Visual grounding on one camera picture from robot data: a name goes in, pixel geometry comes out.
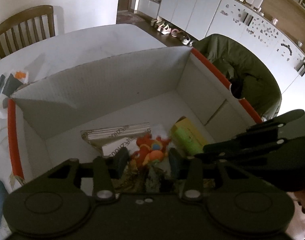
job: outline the cardboard box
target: cardboard box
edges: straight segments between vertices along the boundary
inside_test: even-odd
[[[81,130],[150,122],[169,131],[186,116],[209,143],[227,140],[261,121],[229,88],[203,55],[185,46],[104,58],[41,79],[9,102],[14,175],[30,181],[69,158],[91,162],[98,152]]]

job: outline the yellow and green package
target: yellow and green package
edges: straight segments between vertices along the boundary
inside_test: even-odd
[[[197,128],[185,116],[181,117],[171,128],[173,140],[189,154],[195,155],[203,152],[203,147],[208,144]]]

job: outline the cabinet handle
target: cabinet handle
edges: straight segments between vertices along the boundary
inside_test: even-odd
[[[245,19],[243,20],[243,23],[245,23],[245,21],[246,21],[246,19],[247,19],[247,17],[248,17],[248,14],[249,14],[249,13],[246,14],[246,17],[245,17]]]
[[[247,26],[249,26],[250,24],[251,24],[251,22],[252,22],[252,20],[253,20],[253,16],[251,17],[251,20],[249,21],[249,23],[248,23],[248,25]]]

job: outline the shoe row on floor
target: shoe row on floor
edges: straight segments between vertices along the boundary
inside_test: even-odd
[[[173,28],[173,25],[169,22],[152,19],[150,25],[164,35],[170,34],[173,37],[177,37],[184,45],[192,46],[195,42],[195,40],[190,39],[189,35],[183,30]]]

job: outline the red toy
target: red toy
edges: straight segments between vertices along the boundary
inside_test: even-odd
[[[143,137],[137,138],[136,144],[140,148],[131,156],[131,162],[137,169],[142,169],[148,162],[161,162],[166,155],[166,147],[171,139],[162,140],[157,136],[156,140],[151,139],[151,134],[147,133]]]

